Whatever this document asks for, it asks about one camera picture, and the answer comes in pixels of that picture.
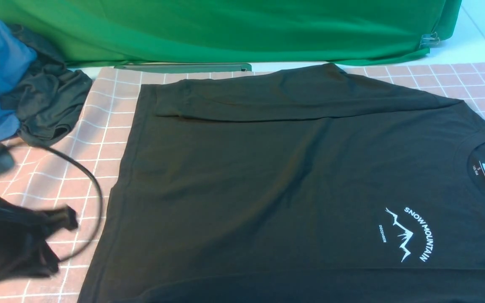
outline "black cord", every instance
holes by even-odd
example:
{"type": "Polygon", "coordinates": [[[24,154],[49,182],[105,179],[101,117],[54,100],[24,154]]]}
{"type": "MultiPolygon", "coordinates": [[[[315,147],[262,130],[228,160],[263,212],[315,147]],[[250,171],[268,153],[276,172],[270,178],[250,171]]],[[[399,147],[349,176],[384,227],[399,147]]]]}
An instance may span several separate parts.
{"type": "MultiPolygon", "coordinates": [[[[25,145],[25,143],[20,142],[20,143],[17,143],[17,144],[11,144],[11,145],[7,146],[7,149],[10,150],[12,148],[15,148],[15,147],[21,146],[21,145],[25,145]]],[[[91,233],[89,238],[86,240],[86,242],[79,249],[75,250],[73,253],[71,253],[70,255],[68,255],[66,257],[60,258],[59,263],[63,263],[63,262],[66,262],[70,259],[73,259],[77,255],[83,253],[83,251],[85,251],[89,247],[89,245],[91,245],[91,243],[93,243],[93,240],[96,238],[98,232],[100,232],[100,226],[102,224],[102,215],[103,215],[103,212],[104,212],[104,198],[102,196],[102,189],[100,188],[100,184],[96,180],[95,176],[93,176],[93,174],[87,168],[85,168],[83,165],[81,165],[78,161],[76,161],[73,158],[63,154],[59,150],[53,149],[49,146],[33,146],[33,147],[44,149],[44,150],[60,157],[61,159],[68,161],[69,163],[71,163],[72,165],[77,167],[77,169],[82,171],[89,178],[89,180],[91,180],[91,182],[93,183],[93,186],[95,186],[95,189],[96,189],[96,191],[98,192],[98,195],[99,195],[99,199],[98,199],[98,216],[99,216],[99,218],[96,221],[95,227],[93,228],[93,232],[91,233]]],[[[2,278],[4,278],[4,277],[8,276],[8,274],[10,272],[12,272],[20,263],[25,261],[32,252],[34,252],[36,249],[39,249],[40,246],[43,245],[43,244],[44,244],[44,242],[40,241],[39,243],[37,243],[37,245],[35,245],[31,249],[29,249],[29,251],[27,251],[25,254],[21,255],[20,257],[17,257],[14,261],[12,261],[12,263],[10,263],[8,266],[6,266],[2,270],[0,270],[0,280],[2,280],[2,278]]]]}

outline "printed logo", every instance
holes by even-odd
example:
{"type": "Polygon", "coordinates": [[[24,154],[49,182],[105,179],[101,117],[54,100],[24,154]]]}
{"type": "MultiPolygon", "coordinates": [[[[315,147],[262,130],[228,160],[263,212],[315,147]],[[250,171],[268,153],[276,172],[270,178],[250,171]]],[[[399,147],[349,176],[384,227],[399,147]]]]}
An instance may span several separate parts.
{"type": "Polygon", "coordinates": [[[400,244],[400,248],[405,252],[404,257],[402,258],[402,262],[403,262],[406,259],[406,257],[410,255],[410,251],[405,246],[409,243],[409,240],[412,238],[413,232],[407,228],[404,228],[402,224],[398,223],[398,215],[396,215],[392,211],[389,211],[388,208],[385,208],[385,210],[387,211],[387,213],[390,213],[390,215],[392,215],[392,218],[394,218],[394,223],[392,223],[392,226],[398,226],[404,231],[403,234],[398,235],[399,237],[402,237],[402,240],[403,240],[402,244],[400,244]]]}
{"type": "MultiPolygon", "coordinates": [[[[397,226],[398,228],[403,230],[402,234],[399,234],[398,236],[402,238],[402,243],[399,245],[399,248],[404,252],[404,256],[402,257],[402,263],[403,261],[406,260],[406,258],[411,255],[411,251],[408,249],[408,244],[410,243],[411,239],[417,239],[418,237],[415,235],[414,232],[403,226],[399,221],[398,221],[398,215],[390,211],[388,208],[385,208],[385,211],[392,215],[393,221],[392,221],[392,226],[397,226]]],[[[422,232],[424,233],[425,236],[425,248],[424,252],[420,254],[419,259],[422,262],[428,261],[429,257],[431,257],[433,253],[433,233],[431,229],[428,227],[428,224],[424,219],[416,212],[412,211],[409,207],[406,207],[404,209],[406,213],[411,215],[417,223],[420,224],[420,227],[422,228],[422,232]]]]}

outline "t-shirt sleeve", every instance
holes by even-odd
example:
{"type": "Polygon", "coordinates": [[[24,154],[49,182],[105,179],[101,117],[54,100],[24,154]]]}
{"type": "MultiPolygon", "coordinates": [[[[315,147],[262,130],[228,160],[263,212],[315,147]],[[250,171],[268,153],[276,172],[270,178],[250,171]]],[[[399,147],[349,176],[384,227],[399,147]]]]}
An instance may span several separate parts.
{"type": "Polygon", "coordinates": [[[155,114],[212,121],[309,120],[438,109],[460,100],[348,74],[334,64],[152,88],[155,114]]]}

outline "dark gray cloth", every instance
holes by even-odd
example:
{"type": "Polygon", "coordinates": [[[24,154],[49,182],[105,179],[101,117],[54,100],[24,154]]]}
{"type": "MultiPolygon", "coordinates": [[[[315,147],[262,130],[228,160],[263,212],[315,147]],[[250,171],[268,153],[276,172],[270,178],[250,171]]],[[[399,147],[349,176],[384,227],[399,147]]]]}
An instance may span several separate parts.
{"type": "Polygon", "coordinates": [[[332,64],[144,85],[79,302],[485,302],[485,121],[332,64]]]}
{"type": "Polygon", "coordinates": [[[76,125],[93,81],[82,71],[66,69],[52,44],[22,25],[8,24],[12,34],[37,52],[18,86],[0,98],[2,109],[16,111],[18,135],[29,145],[55,144],[76,125]]]}

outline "green backdrop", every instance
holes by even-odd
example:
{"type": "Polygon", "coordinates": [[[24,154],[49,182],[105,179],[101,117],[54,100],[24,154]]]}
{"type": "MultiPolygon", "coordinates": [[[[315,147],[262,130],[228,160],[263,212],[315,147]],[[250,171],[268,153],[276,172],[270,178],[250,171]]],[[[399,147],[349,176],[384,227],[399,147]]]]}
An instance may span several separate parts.
{"type": "Polygon", "coordinates": [[[461,0],[0,0],[71,65],[122,61],[395,63],[452,35],[461,0]]]}

